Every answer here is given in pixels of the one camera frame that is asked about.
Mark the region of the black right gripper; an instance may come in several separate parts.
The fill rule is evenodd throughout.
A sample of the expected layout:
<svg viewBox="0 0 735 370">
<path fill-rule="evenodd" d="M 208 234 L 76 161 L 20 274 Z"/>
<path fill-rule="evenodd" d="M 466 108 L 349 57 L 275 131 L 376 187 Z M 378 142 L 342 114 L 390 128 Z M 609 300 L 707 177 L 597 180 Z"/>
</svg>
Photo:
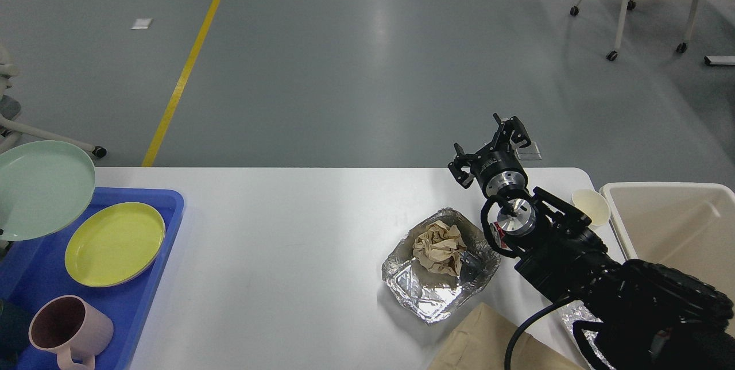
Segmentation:
<svg viewBox="0 0 735 370">
<path fill-rule="evenodd" d="M 489 144 L 489 153 L 466 153 L 459 143 L 452 145 L 456 153 L 448 163 L 452 179 L 468 189 L 476 178 L 485 197 L 503 195 L 509 190 L 527 190 L 528 176 L 514 153 L 531 147 L 532 140 L 516 116 L 503 119 L 493 113 L 493 118 L 498 129 Z"/>
</svg>

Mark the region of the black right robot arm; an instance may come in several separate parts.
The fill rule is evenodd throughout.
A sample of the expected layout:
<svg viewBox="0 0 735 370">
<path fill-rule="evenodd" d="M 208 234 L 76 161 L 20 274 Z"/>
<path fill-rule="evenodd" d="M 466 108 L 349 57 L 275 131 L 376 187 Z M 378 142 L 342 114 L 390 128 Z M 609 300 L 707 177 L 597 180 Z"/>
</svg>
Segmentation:
<svg viewBox="0 0 735 370">
<path fill-rule="evenodd" d="M 504 368 L 533 323 L 580 301 L 597 320 L 574 321 L 572 335 L 595 369 L 732 369 L 732 300 L 678 269 L 609 257 L 588 215 L 541 187 L 528 189 L 516 153 L 531 146 L 523 123 L 498 114 L 494 120 L 491 142 L 473 153 L 455 143 L 448 168 L 463 188 L 478 182 L 485 241 L 517 259 L 515 270 L 550 302 L 513 333 Z"/>
</svg>

